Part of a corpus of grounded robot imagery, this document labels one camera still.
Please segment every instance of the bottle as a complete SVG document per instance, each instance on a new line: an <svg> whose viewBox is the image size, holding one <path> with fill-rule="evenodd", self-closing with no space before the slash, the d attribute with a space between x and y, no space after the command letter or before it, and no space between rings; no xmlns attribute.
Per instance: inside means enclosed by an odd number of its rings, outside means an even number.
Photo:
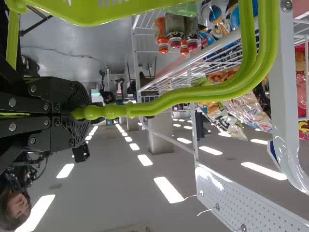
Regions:
<svg viewBox="0 0 309 232"><path fill-rule="evenodd" d="M183 56L186 56L189 54L188 43L186 40L181 41L180 54L182 54Z"/></svg>
<svg viewBox="0 0 309 232"><path fill-rule="evenodd" d="M185 17L185 37L188 49L194 50L198 46L198 19L197 17Z"/></svg>
<svg viewBox="0 0 309 232"><path fill-rule="evenodd" d="M155 38L160 54L169 53L169 39L165 36L165 18L157 18L154 21Z"/></svg>
<svg viewBox="0 0 309 232"><path fill-rule="evenodd" d="M165 15L166 34L173 49L180 48L184 38L184 16L167 13Z"/></svg>

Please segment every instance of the store shelf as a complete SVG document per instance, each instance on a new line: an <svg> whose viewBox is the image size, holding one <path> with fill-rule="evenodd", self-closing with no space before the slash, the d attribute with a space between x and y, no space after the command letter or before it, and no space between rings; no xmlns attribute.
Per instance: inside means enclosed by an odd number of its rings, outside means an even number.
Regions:
<svg viewBox="0 0 309 232"><path fill-rule="evenodd" d="M211 213L231 231L240 228L241 224L251 232L309 231L309 221L199 162L196 162L195 173L197 193L204 193L197 198L208 209L219 204L220 211L214 209Z"/></svg>

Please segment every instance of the metal peg hook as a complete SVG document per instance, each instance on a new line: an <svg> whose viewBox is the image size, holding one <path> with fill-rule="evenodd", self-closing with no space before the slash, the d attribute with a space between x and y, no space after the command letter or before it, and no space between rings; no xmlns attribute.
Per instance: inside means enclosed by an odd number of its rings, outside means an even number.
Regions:
<svg viewBox="0 0 309 232"><path fill-rule="evenodd" d="M242 224L238 230L235 230L235 231L232 231L232 232L237 232L237 231L247 232L246 225Z"/></svg>
<svg viewBox="0 0 309 232"><path fill-rule="evenodd" d="M211 211L211 210L213 210L213 209L216 209L216 210L220 211L220 206L219 206L219 204L217 203L216 206L215 206L214 208L211 208L211 209L208 209L208 210L205 210L205 211L200 212L200 213L197 215L197 217L200 216L202 213Z"/></svg>
<svg viewBox="0 0 309 232"><path fill-rule="evenodd" d="M196 197L196 196L198 196L198 195L202 195L202 197L204 197L204 192L203 192L203 190L201 190L198 194L195 194L195 195L186 197L183 201L187 200L187 199L190 198L190 197Z"/></svg>

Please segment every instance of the dark hair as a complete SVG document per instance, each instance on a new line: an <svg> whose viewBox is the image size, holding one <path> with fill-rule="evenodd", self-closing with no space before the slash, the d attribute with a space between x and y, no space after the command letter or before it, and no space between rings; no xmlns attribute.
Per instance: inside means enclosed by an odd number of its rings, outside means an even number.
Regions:
<svg viewBox="0 0 309 232"><path fill-rule="evenodd" d="M13 231L20 227L29 216L21 216L14 218L10 215L7 207L9 199L10 187L5 187L4 191L0 195L0 229L5 231ZM28 210L31 212L31 200L27 191L22 193L28 201Z"/></svg>

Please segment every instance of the white pegboard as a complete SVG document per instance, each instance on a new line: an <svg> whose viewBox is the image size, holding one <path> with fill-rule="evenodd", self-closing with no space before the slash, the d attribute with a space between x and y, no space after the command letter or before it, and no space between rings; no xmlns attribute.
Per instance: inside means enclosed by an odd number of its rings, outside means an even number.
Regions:
<svg viewBox="0 0 309 232"><path fill-rule="evenodd" d="M309 221L198 162L196 183L197 193L204 192L197 198L207 208L218 203L220 211L211 212L231 231L244 223L250 232L309 232Z"/></svg>

